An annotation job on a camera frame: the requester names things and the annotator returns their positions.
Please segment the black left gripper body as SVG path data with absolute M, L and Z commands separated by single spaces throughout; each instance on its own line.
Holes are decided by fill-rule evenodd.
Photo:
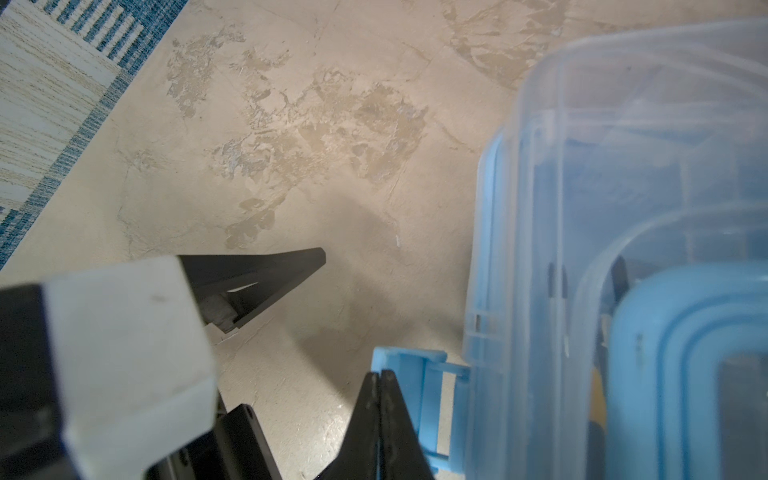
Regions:
M 253 408 L 222 399 L 213 428 L 150 467 L 146 479 L 279 479 L 281 473 Z

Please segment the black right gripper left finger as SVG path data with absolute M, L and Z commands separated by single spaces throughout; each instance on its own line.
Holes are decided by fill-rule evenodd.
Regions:
M 317 479 L 378 478 L 380 442 L 379 374 L 365 375 L 336 458 Z

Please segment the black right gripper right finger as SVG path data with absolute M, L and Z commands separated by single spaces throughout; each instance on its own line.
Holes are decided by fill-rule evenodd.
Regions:
M 433 480 L 395 372 L 380 374 L 380 478 Z

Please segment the light blue plastic tool box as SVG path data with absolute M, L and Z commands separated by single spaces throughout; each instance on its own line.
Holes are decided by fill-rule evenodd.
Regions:
M 431 469 L 767 475 L 767 21 L 595 36 L 480 158 L 463 363 L 374 351 Z

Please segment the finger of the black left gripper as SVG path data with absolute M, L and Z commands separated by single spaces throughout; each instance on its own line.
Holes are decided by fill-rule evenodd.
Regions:
M 181 255 L 198 310 L 223 333 L 245 326 L 326 263 L 323 249 L 268 255 Z

